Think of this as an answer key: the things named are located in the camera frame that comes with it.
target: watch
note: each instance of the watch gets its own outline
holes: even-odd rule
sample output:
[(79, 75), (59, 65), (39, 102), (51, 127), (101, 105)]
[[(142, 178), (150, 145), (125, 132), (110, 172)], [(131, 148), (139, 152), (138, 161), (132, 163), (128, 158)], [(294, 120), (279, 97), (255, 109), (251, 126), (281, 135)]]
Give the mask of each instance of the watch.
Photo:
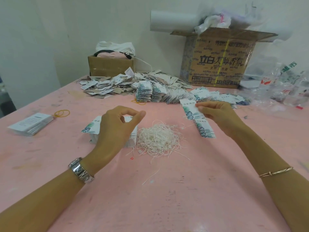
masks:
[(93, 181), (94, 177), (90, 176), (90, 174), (80, 165), (80, 161), (82, 160), (82, 157), (79, 157), (75, 160), (73, 160), (69, 164), (69, 168), (72, 169), (72, 171), (75, 173), (78, 178), (83, 181), (84, 183), (90, 183)]

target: small cardboard box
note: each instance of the small cardboard box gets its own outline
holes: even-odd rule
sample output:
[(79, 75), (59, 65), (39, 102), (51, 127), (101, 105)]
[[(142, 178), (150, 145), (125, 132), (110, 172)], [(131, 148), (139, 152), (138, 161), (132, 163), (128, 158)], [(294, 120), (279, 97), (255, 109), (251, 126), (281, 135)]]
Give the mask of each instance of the small cardboard box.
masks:
[(88, 56), (91, 76), (110, 76), (125, 74), (129, 67), (134, 71), (133, 59), (101, 58)]
[(256, 42), (274, 33), (208, 28), (201, 35), (173, 31), (187, 37), (180, 76), (191, 85), (237, 88)]

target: gold bracelet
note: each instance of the gold bracelet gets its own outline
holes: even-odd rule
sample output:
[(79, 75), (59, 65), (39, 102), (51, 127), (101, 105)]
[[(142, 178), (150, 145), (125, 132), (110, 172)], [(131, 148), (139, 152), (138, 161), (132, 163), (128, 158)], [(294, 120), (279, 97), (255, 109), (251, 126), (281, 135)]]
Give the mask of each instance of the gold bracelet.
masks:
[(261, 174), (259, 177), (263, 178), (263, 177), (267, 177), (267, 176), (273, 176), (273, 175), (277, 175), (277, 174), (280, 174), (280, 173), (290, 171), (292, 169), (293, 169), (293, 167), (289, 167), (287, 169), (283, 169), (283, 170), (280, 170), (280, 171), (275, 172), (275, 173), (268, 172), (268, 173)]

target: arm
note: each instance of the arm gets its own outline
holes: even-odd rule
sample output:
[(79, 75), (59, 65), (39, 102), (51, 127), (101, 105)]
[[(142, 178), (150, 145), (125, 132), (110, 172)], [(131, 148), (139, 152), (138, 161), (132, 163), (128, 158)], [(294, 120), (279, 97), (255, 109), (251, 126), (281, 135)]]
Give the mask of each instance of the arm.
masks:
[[(242, 149), (258, 175), (290, 167), (226, 102), (202, 102), (196, 106)], [(295, 170), (261, 178), (292, 231), (309, 231), (309, 181)]]
[[(133, 119), (125, 123), (122, 115)], [(96, 147), (80, 163), (92, 176), (106, 166), (129, 139), (145, 111), (118, 106), (102, 116)], [(71, 169), (55, 177), (0, 214), (3, 232), (47, 231), (61, 212), (74, 200), (84, 183)]]

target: fingernail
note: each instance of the fingernail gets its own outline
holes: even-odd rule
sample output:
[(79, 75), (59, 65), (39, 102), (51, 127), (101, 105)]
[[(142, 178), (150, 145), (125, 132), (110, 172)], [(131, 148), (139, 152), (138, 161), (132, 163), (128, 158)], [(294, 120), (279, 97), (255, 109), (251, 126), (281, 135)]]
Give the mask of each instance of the fingernail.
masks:
[(145, 116), (146, 115), (146, 112), (145, 111), (141, 111), (141, 116)]

